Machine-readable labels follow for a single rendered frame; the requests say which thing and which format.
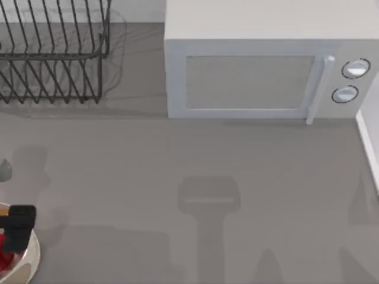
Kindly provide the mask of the pale microwave door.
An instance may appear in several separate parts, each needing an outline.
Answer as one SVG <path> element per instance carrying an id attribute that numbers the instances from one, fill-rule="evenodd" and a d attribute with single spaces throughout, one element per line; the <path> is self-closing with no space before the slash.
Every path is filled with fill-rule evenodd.
<path id="1" fill-rule="evenodd" d="M 322 40 L 166 40 L 170 118 L 304 119 L 338 44 Z"/>

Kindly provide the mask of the pale microwave oven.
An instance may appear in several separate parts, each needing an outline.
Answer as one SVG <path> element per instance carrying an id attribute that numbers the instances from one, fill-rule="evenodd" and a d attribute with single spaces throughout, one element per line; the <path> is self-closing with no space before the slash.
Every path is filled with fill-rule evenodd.
<path id="1" fill-rule="evenodd" d="M 379 74 L 379 0 L 167 0 L 166 40 L 322 40 L 338 44 L 336 61 L 316 119 L 353 119 Z M 342 75 L 346 62 L 367 59 L 363 77 Z M 335 89 L 359 95 L 335 103 Z"/>

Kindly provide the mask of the small round microwave knob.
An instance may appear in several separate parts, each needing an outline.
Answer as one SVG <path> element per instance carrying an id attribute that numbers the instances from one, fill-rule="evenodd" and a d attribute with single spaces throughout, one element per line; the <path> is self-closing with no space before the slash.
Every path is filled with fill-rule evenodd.
<path id="1" fill-rule="evenodd" d="M 353 101 L 359 95 L 359 90 L 355 86 L 349 85 L 337 88 L 332 93 L 332 100 L 337 104 L 346 104 Z"/>

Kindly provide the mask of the white panel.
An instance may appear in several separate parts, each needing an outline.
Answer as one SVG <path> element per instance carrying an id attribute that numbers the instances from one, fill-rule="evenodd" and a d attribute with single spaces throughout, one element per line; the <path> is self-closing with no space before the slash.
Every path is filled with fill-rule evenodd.
<path id="1" fill-rule="evenodd" d="M 379 163 L 374 151 L 373 143 L 371 141 L 367 125 L 364 120 L 364 116 L 361 111 L 358 111 L 356 115 L 356 123 L 359 130 L 362 145 L 364 147 L 367 162 L 370 167 L 371 178 L 375 186 L 375 191 L 379 197 Z"/>

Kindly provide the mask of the large round microwave knob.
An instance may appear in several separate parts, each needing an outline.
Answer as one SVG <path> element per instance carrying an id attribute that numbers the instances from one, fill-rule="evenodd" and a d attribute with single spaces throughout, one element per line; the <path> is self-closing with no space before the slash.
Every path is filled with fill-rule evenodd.
<path id="1" fill-rule="evenodd" d="M 371 63 L 367 59 L 358 59 L 346 62 L 342 67 L 343 77 L 353 80 L 363 77 L 371 68 Z"/>

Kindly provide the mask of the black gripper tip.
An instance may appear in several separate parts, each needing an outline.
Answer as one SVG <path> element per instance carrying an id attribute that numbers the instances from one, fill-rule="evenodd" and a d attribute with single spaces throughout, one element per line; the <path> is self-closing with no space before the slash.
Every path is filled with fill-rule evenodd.
<path id="1" fill-rule="evenodd" d="M 36 223 L 34 205 L 10 205 L 0 208 L 0 228 L 4 230 L 4 253 L 20 254 L 26 251 Z"/>

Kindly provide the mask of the cream white bowl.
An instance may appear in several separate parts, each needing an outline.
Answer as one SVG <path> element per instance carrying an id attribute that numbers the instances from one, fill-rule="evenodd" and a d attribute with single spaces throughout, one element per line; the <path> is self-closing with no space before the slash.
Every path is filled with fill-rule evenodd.
<path id="1" fill-rule="evenodd" d="M 0 208 L 7 208 L 9 206 L 0 202 Z M 0 284 L 30 284 L 38 270 L 40 258 L 40 242 L 33 229 L 26 251 L 15 254 L 11 267 L 0 273 Z"/>

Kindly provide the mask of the red item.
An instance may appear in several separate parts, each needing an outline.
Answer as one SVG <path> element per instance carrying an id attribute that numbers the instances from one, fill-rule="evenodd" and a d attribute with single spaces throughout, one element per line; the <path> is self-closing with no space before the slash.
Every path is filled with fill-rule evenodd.
<path id="1" fill-rule="evenodd" d="M 8 270 L 15 257 L 15 253 L 7 253 L 4 251 L 5 234 L 4 229 L 0 228 L 0 273 Z"/>

